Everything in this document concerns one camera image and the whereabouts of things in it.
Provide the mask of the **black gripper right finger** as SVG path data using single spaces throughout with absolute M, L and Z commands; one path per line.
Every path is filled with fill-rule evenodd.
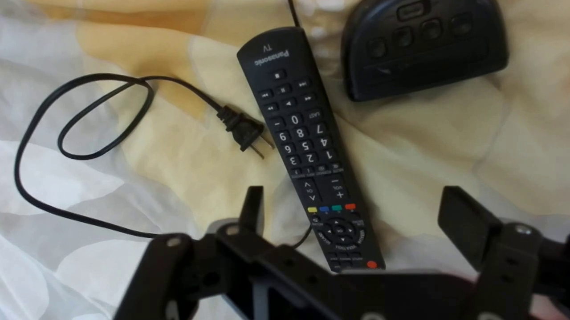
M 491 239 L 500 232 L 502 223 L 461 187 L 445 187 L 438 226 L 468 265 L 482 274 Z

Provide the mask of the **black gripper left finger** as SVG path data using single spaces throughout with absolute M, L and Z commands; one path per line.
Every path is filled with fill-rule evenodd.
M 238 242 L 242 248 L 256 244 L 262 235 L 263 189 L 249 187 L 238 216 Z

